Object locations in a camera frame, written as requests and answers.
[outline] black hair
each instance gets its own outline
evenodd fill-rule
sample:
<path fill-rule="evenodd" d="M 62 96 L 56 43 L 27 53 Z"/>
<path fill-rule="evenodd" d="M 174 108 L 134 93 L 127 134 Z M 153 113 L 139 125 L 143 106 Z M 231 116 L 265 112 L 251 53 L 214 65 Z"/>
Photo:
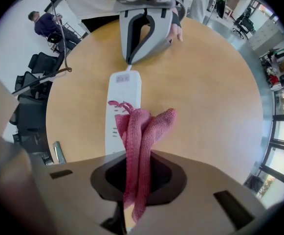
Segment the black hair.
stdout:
<path fill-rule="evenodd" d="M 28 18 L 30 21 L 33 21 L 33 18 L 34 18 L 34 14 L 36 13 L 36 11 L 32 11 L 30 12 L 30 14 L 28 15 Z"/>

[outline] person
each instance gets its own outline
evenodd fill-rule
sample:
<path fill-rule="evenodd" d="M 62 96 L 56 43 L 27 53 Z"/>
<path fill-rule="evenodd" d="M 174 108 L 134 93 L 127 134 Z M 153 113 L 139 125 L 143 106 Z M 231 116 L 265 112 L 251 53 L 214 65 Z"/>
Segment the person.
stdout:
<path fill-rule="evenodd" d="M 34 31 L 40 36 L 48 37 L 51 33 L 59 33 L 61 35 L 60 26 L 56 24 L 55 22 L 62 19 L 61 15 L 54 16 L 50 13 L 45 13 L 40 16 L 40 13 L 38 11 L 32 11 L 28 18 L 30 21 L 34 22 Z M 80 39 L 77 37 L 76 34 L 74 34 L 71 30 L 68 30 L 67 28 L 63 27 L 63 32 L 66 39 L 66 47 L 70 50 L 72 50 L 78 43 L 80 43 Z M 58 48 L 59 52 L 63 52 L 65 49 L 64 46 L 64 40 L 61 39 L 58 42 Z"/>
<path fill-rule="evenodd" d="M 190 18 L 203 23 L 206 16 L 206 10 L 212 9 L 213 0 L 193 0 L 190 11 Z"/>
<path fill-rule="evenodd" d="M 66 0 L 66 2 L 89 32 L 119 19 L 119 13 L 113 11 L 114 0 Z M 176 8 L 173 8 L 172 11 L 177 14 Z M 179 41 L 183 41 L 182 29 L 176 24 L 171 25 L 168 39 L 172 39 L 174 36 Z"/>

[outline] desk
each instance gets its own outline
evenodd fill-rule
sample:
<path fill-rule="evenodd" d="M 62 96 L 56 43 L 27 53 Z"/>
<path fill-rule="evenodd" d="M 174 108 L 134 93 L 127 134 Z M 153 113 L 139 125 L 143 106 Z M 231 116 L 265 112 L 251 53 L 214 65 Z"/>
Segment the desk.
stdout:
<path fill-rule="evenodd" d="M 243 183 L 260 153 L 262 104 L 242 56 L 212 29 L 185 18 L 184 42 L 133 65 L 142 78 L 141 106 L 178 114 L 153 148 L 214 165 Z M 127 64 L 119 22 L 88 35 L 67 57 L 72 72 L 52 86 L 46 114 L 48 144 L 59 141 L 67 162 L 105 155 L 109 77 Z"/>

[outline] glass wall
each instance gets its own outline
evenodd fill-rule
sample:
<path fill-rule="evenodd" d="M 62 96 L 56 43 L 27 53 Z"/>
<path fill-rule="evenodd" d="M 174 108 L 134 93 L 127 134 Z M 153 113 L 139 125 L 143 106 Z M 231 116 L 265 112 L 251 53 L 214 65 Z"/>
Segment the glass wall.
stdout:
<path fill-rule="evenodd" d="M 250 187 L 269 208 L 284 201 L 284 90 L 274 92 L 275 115 L 267 152 L 259 171 L 250 178 Z"/>
<path fill-rule="evenodd" d="M 259 5 L 258 9 L 256 9 L 253 14 L 250 16 L 250 20 L 254 23 L 254 29 L 257 31 L 260 27 L 272 16 L 272 12 L 270 14 L 270 10 L 268 10 L 262 4 Z"/>

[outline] beige plastic surface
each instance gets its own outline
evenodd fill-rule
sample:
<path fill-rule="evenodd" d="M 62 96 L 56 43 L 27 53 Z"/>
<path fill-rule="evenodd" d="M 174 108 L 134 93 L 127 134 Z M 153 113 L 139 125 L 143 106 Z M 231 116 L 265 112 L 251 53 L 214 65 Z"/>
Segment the beige plastic surface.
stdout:
<path fill-rule="evenodd" d="M 60 234 L 84 234 L 100 232 L 98 227 L 113 216 L 115 203 L 100 198 L 91 187 L 92 171 L 111 159 L 116 153 L 92 160 L 33 166 L 40 193 L 48 206 Z M 235 229 L 213 193 L 228 190 L 254 217 L 264 212 L 263 205 L 249 189 L 228 177 L 213 166 L 157 152 L 180 165 L 187 174 L 184 191 L 171 203 L 147 207 L 132 235 L 139 234 L 229 234 Z M 73 174 L 52 180 L 49 173 L 70 169 Z"/>

